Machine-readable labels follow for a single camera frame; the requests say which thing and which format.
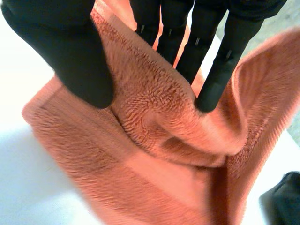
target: towel texture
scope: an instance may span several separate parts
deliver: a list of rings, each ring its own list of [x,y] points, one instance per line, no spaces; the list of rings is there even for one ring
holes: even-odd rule
[[[216,110],[204,114],[194,107],[201,76],[193,91],[103,2],[92,17],[114,103],[93,108],[54,77],[23,110],[35,136],[109,225],[239,224],[300,100],[300,30],[244,58]],[[120,18],[134,26],[131,15]]]

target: white surface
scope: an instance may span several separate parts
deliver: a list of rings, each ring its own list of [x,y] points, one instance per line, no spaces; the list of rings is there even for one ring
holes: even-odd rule
[[[53,71],[9,28],[2,15],[0,27],[0,225],[102,224],[21,116],[25,103]],[[204,74],[219,45],[216,38],[203,62]],[[243,225],[266,224],[258,198],[284,173],[300,170],[299,158],[299,147],[284,132],[249,195]]]

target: orange towel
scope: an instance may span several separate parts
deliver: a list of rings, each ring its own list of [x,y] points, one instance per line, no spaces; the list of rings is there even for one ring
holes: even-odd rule
[[[92,16],[115,101],[98,110],[54,77],[23,110],[35,136],[109,225],[239,224],[300,100],[300,30],[243,59],[203,114],[188,82],[109,7],[97,2]]]

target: black robotic finger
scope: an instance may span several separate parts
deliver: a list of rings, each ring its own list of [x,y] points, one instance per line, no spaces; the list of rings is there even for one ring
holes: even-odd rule
[[[223,0],[196,0],[191,33],[176,69],[192,84],[226,12]]]
[[[157,52],[172,65],[183,40],[188,13],[193,4],[194,0],[162,0],[161,13],[164,29],[159,38]]]
[[[159,12],[161,0],[130,0],[136,33],[149,45],[153,46],[159,30]]]
[[[216,108],[249,40],[262,24],[263,20],[253,21],[229,14],[221,46],[196,100],[199,110],[210,112]]]
[[[93,5],[94,0],[4,0],[1,10],[10,27],[73,94],[106,108],[113,101],[113,79],[90,19]]]

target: black object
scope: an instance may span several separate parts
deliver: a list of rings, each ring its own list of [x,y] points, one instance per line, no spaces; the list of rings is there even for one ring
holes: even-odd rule
[[[230,11],[225,34],[203,88],[195,102],[203,112],[217,106],[249,40],[261,28],[265,18],[274,16],[286,0],[195,0],[188,43],[176,69],[191,84],[210,48],[218,24]]]
[[[263,20],[245,20],[229,14],[221,46],[196,100],[199,110],[210,112],[216,108],[249,40],[257,34],[262,24]]]
[[[105,108],[113,100],[113,79],[90,19],[93,5],[94,0],[3,0],[1,10],[72,93]]]
[[[284,225],[300,225],[300,173],[289,172],[272,195]]]
[[[173,64],[187,26],[188,13],[194,0],[130,0],[136,33],[153,46],[158,35],[161,7],[163,33],[159,38],[157,52]]]
[[[259,201],[267,224],[300,225],[300,173],[284,175]]]

